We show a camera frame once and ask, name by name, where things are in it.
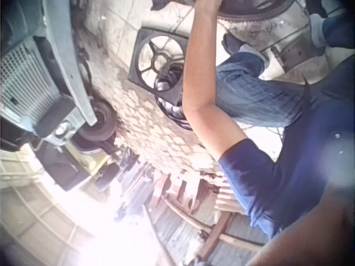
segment sleeve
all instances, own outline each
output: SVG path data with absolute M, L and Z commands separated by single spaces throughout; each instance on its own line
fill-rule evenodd
M 275 163 L 256 144 L 245 139 L 229 148 L 218 161 L 236 199 L 251 217 L 252 225 L 280 186 Z

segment person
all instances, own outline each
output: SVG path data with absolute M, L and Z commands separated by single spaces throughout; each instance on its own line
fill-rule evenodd
M 216 71 L 220 3 L 195 3 L 182 108 L 251 225 L 271 239 L 250 265 L 342 265 L 355 253 L 354 56 L 317 84 L 264 81 L 257 77 L 267 59 L 234 39 L 227 45 L 233 55 Z M 352 23 L 347 16 L 311 14 L 313 44 L 354 48 Z M 278 160 L 231 117 L 285 126 Z
M 314 13 L 319 11 L 317 6 L 308 10 L 315 48 L 323 49 L 323 53 L 325 45 L 354 48 L 353 17 L 344 14 L 325 20 Z M 244 124 L 286 127 L 295 122 L 302 114 L 304 86 L 259 79 L 268 66 L 261 53 L 231 34 L 224 36 L 224 46 L 231 57 L 217 67 L 216 105 Z M 329 98 L 354 102 L 353 61 L 354 56 L 349 57 L 327 77 L 310 85 L 312 107 Z

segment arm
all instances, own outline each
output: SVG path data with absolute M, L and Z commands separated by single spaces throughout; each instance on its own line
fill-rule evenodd
M 353 192 L 328 185 L 320 203 L 267 243 L 248 266 L 343 265 L 354 248 L 353 221 Z
M 221 0 L 197 0 L 187 46 L 182 107 L 192 129 L 218 160 L 247 136 L 216 106 L 216 28 Z

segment radiator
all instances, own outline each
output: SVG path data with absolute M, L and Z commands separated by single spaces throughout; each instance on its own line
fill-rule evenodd
M 20 44 L 1 60 L 1 116 L 33 131 L 60 93 L 39 55 Z

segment blue jeans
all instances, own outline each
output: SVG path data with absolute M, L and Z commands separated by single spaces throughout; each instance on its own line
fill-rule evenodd
M 345 15 L 328 18 L 323 34 L 330 47 L 354 49 L 354 20 Z M 355 57 L 350 56 L 328 76 L 311 84 L 311 104 L 329 98 L 354 102 Z M 216 101 L 234 120 L 255 126 L 286 127 L 302 114 L 304 85 L 265 81 L 260 57 L 239 52 L 217 67 Z

